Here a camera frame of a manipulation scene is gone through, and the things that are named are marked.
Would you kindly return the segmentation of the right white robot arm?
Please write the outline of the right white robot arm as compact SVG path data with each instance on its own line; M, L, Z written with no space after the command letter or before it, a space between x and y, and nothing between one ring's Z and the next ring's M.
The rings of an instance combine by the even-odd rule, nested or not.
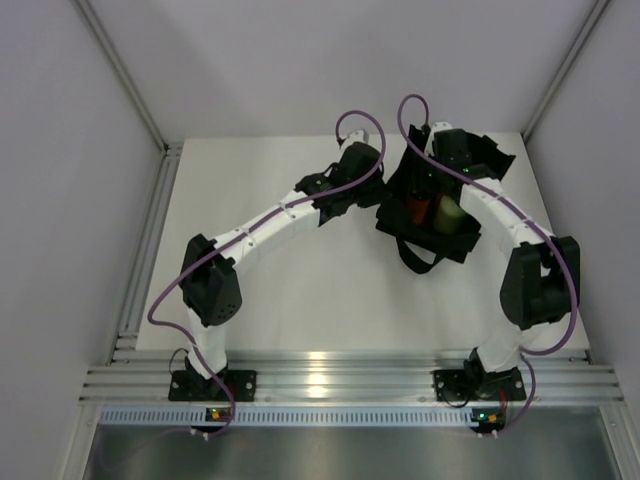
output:
M573 331L579 306L580 247L539 226L501 181L513 159L490 138L440 122L425 151L442 193L475 220L499 247L506 269L499 290L502 314L459 370L446 372L439 396L522 400L518 364L532 343L563 319Z

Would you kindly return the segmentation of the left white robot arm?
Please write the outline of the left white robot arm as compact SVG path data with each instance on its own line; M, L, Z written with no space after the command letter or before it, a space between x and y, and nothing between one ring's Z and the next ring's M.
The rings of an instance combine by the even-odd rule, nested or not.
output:
M192 336L176 380L186 398L212 400L225 390L228 322L243 303L240 279L286 242L351 206L379 204L385 189L380 156L371 145L355 141L342 149L339 161L303 177L261 216L224 235L198 234L188 242L181 270L198 267L179 283Z

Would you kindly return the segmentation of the black canvas bag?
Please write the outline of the black canvas bag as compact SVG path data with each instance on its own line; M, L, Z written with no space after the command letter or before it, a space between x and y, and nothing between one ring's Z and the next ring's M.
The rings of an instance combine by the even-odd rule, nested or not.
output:
M457 204L462 183L417 154L426 154L430 132L429 126L409 127L408 137L412 144L405 149L398 168L387 182L389 197L376 212L376 229L395 239L401 260L418 275L430 272L444 259L462 264L481 237L480 223L467 213L455 234L441 234L433 227L440 199L449 196ZM466 176L474 180L486 176L503 179L515 156L501 151L498 144L486 135L467 132L467 136L472 166ZM427 216L421 225L413 224L410 219L406 206L406 197L410 193L431 197Z

